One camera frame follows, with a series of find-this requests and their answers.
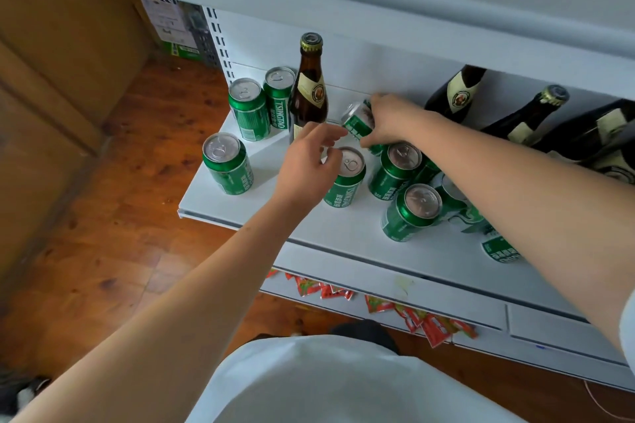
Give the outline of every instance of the white shelving unit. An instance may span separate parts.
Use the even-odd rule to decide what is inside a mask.
[[[334,118],[375,91],[424,102],[464,63],[490,69],[465,122],[475,128],[552,82],[572,97],[541,130],[616,97],[635,98],[635,12],[628,0],[185,1],[204,6],[228,82],[262,80],[272,66],[297,67],[299,36],[320,32]],[[231,115],[223,130],[237,134]],[[246,146],[254,187],[224,195],[201,166],[180,204],[182,217],[237,229],[265,203],[286,134]],[[379,228],[384,209],[365,186],[347,209],[319,205],[276,267],[478,325],[479,339],[458,336],[455,344],[635,391],[622,355],[526,262],[497,265],[480,251],[478,236],[447,225],[392,242]],[[262,289],[293,298],[275,277]],[[363,313],[341,300],[302,301]],[[382,323],[402,329],[394,319]]]

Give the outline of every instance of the white shirt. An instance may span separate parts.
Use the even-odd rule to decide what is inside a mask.
[[[635,367],[635,293],[620,322]],[[418,358],[334,335],[252,341],[218,367],[187,423],[521,422]]]

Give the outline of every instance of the cable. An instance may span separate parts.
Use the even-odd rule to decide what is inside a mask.
[[[593,396],[593,393],[591,393],[591,388],[589,388],[589,382],[586,380],[584,381],[584,387],[587,389],[587,393],[589,393],[589,396],[591,396],[591,399],[593,400],[593,403],[595,403],[596,405],[598,405],[598,408],[602,411],[604,411],[607,415],[609,415],[610,417],[615,418],[616,420],[621,420],[621,421],[635,421],[635,418],[626,418],[623,416],[617,416],[614,415],[613,413],[611,413],[610,411],[607,411],[604,409],[604,407],[598,403],[598,400],[595,399],[595,396]]]

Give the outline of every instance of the dark pants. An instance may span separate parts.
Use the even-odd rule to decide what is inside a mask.
[[[399,348],[394,339],[388,334],[388,331],[384,329],[382,325],[373,320],[361,320],[354,323],[344,323],[332,328],[329,334],[344,336],[346,338],[360,339],[362,341],[370,341],[371,343],[383,346],[386,349],[391,350],[393,353],[399,355]],[[256,338],[251,339],[266,339],[275,338],[274,335],[261,333]]]

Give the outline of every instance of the bottle cap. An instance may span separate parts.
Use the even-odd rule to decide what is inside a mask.
[[[322,49],[322,36],[315,32],[307,32],[300,37],[300,48],[305,52],[316,52]]]

